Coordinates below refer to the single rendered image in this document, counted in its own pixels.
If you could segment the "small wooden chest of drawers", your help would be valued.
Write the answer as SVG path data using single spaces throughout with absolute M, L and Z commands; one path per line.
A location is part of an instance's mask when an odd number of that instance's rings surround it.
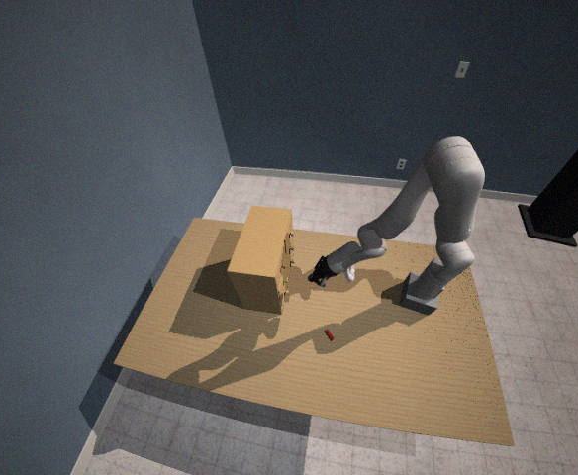
M 276 273 L 291 212 L 250 208 L 227 270 L 247 310 L 282 315 Z

